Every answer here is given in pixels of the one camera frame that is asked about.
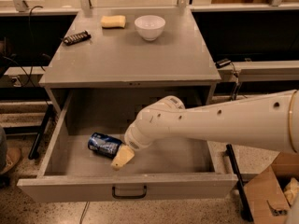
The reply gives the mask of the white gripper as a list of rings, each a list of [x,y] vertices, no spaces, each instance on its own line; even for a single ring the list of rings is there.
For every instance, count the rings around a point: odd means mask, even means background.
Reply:
[[[153,140],[144,135],[133,122],[125,132],[124,143],[126,145],[121,145],[111,163],[113,170],[119,171],[135,156],[134,151],[149,147]]]

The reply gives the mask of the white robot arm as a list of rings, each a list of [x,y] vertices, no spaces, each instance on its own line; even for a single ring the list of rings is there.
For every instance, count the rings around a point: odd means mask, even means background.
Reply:
[[[137,151],[167,137],[296,154],[299,152],[299,92],[283,91],[194,108],[186,108],[175,96],[166,96],[137,114],[111,167],[119,170]]]

